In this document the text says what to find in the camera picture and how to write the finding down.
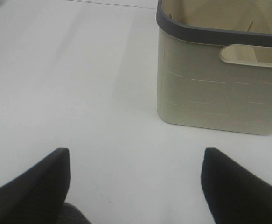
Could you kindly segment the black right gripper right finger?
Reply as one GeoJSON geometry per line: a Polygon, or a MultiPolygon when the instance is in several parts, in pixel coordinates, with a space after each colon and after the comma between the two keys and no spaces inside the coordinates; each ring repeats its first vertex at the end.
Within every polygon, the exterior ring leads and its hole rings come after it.
{"type": "Polygon", "coordinates": [[[204,152],[204,197],[217,224],[272,224],[272,185],[217,148],[204,152]]]}

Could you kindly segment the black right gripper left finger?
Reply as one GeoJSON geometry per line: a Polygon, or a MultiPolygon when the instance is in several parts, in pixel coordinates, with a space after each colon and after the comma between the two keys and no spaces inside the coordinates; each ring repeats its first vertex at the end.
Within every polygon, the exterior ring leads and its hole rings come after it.
{"type": "Polygon", "coordinates": [[[58,148],[0,187],[0,224],[88,224],[65,201],[71,180],[70,154],[58,148]]]}

